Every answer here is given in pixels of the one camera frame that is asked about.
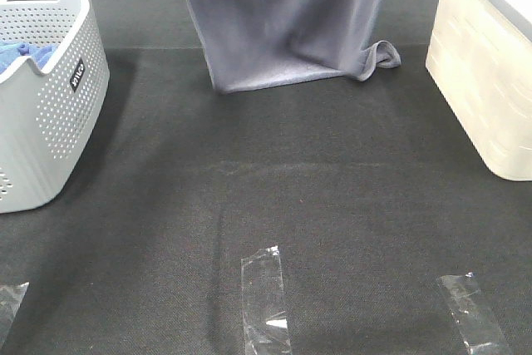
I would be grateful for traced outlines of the grey towel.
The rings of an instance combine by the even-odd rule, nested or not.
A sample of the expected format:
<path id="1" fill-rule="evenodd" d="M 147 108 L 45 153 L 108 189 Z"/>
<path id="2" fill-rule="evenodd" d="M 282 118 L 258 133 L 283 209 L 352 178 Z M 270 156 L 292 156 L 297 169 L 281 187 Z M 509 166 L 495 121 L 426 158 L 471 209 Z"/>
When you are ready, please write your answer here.
<path id="1" fill-rule="evenodd" d="M 400 66 L 372 40 L 381 0 L 186 0 L 213 88 L 229 94 Z"/>

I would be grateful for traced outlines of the blue towel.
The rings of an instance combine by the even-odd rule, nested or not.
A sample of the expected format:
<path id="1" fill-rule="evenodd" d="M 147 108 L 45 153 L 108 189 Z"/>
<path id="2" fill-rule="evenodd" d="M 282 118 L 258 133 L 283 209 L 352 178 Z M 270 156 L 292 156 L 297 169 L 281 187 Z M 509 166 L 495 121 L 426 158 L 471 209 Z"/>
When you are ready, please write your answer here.
<path id="1" fill-rule="evenodd" d="M 18 58 L 30 57 L 40 68 L 43 68 L 57 45 L 47 44 L 39 47 L 28 42 L 1 41 L 1 73 L 4 73 Z"/>

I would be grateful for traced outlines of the black table cloth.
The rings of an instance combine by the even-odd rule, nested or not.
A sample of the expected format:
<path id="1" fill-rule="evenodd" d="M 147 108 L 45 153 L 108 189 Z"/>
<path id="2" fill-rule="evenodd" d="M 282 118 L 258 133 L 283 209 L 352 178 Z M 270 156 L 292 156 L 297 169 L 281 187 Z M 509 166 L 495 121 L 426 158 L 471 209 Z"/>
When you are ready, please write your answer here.
<path id="1" fill-rule="evenodd" d="M 462 354 L 473 273 L 531 351 L 531 185 L 493 175 L 425 68 L 437 0 L 382 0 L 402 65 L 213 91 L 185 0 L 92 0 L 111 72 L 63 191 L 1 218 L 28 283 L 5 354 L 240 354 L 240 261 L 278 246 L 297 354 Z"/>

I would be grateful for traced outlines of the clear tape strip centre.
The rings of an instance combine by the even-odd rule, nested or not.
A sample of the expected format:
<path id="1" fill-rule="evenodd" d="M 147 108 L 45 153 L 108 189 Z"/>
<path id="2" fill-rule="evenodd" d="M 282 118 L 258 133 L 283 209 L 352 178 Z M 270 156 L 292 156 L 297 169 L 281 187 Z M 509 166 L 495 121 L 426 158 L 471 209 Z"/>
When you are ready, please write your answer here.
<path id="1" fill-rule="evenodd" d="M 241 301 L 244 352 L 291 354 L 278 246 L 241 260 Z"/>

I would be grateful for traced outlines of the clear tape strip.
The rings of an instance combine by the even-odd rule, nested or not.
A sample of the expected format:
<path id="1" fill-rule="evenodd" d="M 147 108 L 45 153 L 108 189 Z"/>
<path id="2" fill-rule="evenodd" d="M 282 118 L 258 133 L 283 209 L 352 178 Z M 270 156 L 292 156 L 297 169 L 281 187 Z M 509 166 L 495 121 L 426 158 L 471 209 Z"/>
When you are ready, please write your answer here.
<path id="1" fill-rule="evenodd" d="M 17 311 L 27 292 L 29 282 L 18 285 L 2 284 L 0 288 L 0 324 L 1 341 L 4 342 Z"/>
<path id="2" fill-rule="evenodd" d="M 241 301 L 244 352 L 291 354 L 278 246 L 241 260 Z"/>
<path id="3" fill-rule="evenodd" d="M 436 281 L 468 354 L 513 353 L 473 273 Z"/>

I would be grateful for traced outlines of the grey perforated laundry basket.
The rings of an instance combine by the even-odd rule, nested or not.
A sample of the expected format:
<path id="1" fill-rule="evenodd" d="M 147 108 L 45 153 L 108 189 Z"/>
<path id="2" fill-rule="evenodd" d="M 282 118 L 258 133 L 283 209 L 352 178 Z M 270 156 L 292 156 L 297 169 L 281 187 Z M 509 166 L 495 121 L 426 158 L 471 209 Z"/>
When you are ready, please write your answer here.
<path id="1" fill-rule="evenodd" d="M 1 73 L 1 211 L 31 210 L 62 190 L 100 114 L 110 78 L 91 0 L 7 0 L 1 41 L 57 45 L 40 68 Z"/>

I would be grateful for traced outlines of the cream plastic storage bin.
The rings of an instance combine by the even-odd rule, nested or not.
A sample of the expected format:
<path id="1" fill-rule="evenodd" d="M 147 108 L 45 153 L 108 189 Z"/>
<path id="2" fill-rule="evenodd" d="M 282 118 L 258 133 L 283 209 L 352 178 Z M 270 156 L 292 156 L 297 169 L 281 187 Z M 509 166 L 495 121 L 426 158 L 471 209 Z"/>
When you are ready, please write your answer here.
<path id="1" fill-rule="evenodd" d="M 531 0 L 438 0 L 426 69 L 486 167 L 531 179 Z"/>

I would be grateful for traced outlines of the clear tape strip right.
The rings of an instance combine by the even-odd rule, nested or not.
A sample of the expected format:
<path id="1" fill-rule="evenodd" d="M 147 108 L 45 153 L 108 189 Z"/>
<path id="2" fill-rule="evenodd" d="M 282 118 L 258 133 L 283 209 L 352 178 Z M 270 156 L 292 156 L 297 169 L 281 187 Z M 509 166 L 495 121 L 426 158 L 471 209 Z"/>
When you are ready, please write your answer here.
<path id="1" fill-rule="evenodd" d="M 513 353 L 473 273 L 436 281 L 468 354 Z"/>

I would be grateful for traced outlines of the clear tape strip left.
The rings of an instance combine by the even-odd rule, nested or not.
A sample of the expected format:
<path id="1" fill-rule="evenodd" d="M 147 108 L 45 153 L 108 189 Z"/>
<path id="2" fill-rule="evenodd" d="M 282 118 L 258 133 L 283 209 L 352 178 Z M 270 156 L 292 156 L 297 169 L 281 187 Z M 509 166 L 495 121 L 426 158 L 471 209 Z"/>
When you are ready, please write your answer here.
<path id="1" fill-rule="evenodd" d="M 4 342 L 17 311 L 27 292 L 29 282 L 18 285 L 2 284 L 0 288 L 0 324 L 1 341 Z"/>

